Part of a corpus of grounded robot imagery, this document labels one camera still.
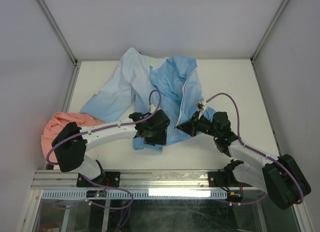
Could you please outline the light blue zip jacket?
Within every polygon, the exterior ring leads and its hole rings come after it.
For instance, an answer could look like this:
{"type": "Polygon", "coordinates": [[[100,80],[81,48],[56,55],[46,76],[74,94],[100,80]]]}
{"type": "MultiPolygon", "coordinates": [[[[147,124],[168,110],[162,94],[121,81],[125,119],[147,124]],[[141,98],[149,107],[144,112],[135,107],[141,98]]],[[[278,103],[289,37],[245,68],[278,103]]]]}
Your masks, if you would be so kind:
{"type": "Polygon", "coordinates": [[[167,145],[191,138],[176,126],[189,120],[203,100],[196,59],[174,55],[153,58],[129,48],[120,58],[111,77],[81,108],[96,120],[110,123],[120,119],[131,106],[149,112],[149,104],[159,105],[170,119],[167,145]]]}

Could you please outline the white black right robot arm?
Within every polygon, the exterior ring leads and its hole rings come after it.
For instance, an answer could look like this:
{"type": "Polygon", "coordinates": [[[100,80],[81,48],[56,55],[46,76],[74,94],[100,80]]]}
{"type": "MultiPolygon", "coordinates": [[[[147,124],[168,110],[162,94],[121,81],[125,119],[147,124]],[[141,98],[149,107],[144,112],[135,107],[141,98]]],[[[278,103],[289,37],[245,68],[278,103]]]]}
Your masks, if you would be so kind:
{"type": "Polygon", "coordinates": [[[311,193],[310,184],[292,156],[274,158],[240,141],[226,112],[216,112],[212,120],[199,114],[195,112],[189,120],[177,125],[177,129],[191,137],[198,133],[212,136],[217,149],[233,158],[224,167],[226,184],[234,186],[240,182],[253,186],[265,192],[282,210],[298,204],[311,193]]]}

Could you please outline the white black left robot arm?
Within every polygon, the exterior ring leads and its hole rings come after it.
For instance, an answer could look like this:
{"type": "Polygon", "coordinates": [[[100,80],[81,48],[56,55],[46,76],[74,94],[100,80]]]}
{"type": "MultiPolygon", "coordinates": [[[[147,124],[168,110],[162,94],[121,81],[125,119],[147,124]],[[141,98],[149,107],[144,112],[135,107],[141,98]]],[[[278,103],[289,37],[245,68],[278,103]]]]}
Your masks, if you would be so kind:
{"type": "Polygon", "coordinates": [[[107,176],[101,163],[86,152],[109,142],[136,138],[147,145],[163,146],[169,125],[170,119],[162,109],[148,114],[134,112],[117,122],[95,126],[80,127],[71,122],[53,140],[52,148],[62,173],[76,172],[97,187],[107,176]]]}

